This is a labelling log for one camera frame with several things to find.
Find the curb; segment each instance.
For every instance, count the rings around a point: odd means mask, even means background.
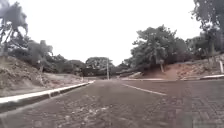
[[[88,84],[94,83],[94,81],[90,81],[88,83],[77,84],[69,87],[62,87],[42,92],[29,93],[24,95],[10,96],[0,98],[0,113],[4,113],[7,111],[15,110],[19,107],[36,103],[38,101],[42,101],[45,99],[50,99],[51,97],[58,96],[60,94],[69,92],[73,89],[86,86]]]
[[[122,79],[126,81],[166,81],[165,79],[155,78],[155,79]]]
[[[217,80],[217,79],[224,79],[224,75],[212,75],[212,76],[204,76],[200,78],[200,80]]]

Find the hillside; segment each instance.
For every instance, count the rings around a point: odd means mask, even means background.
[[[216,56],[216,62],[219,62],[220,60],[224,62],[224,54]],[[220,74],[219,64],[217,63],[215,67],[211,68],[207,59],[165,65],[164,70],[165,72],[162,73],[160,69],[152,69],[145,72],[144,75],[136,78],[163,78],[168,80],[180,80],[194,79],[198,76]]]
[[[0,97],[76,84],[81,78],[68,74],[43,74],[13,57],[0,58]]]

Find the overcast sky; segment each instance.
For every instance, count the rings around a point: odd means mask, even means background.
[[[131,56],[136,31],[164,24],[187,39],[200,32],[193,0],[18,0],[29,36],[67,59],[105,56],[115,65]]]

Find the asphalt road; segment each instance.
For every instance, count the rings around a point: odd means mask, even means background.
[[[224,128],[224,81],[97,81],[0,117],[0,128]]]

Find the dashed center line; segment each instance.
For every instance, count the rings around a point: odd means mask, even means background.
[[[140,91],[143,91],[143,92],[148,92],[148,93],[153,93],[153,94],[157,94],[157,95],[166,96],[166,94],[164,94],[164,93],[150,91],[150,90],[146,90],[146,89],[142,89],[142,88],[137,88],[137,87],[133,87],[133,86],[127,85],[127,84],[122,84],[122,85],[127,86],[129,88],[134,88],[134,89],[137,89],[137,90],[140,90]]]

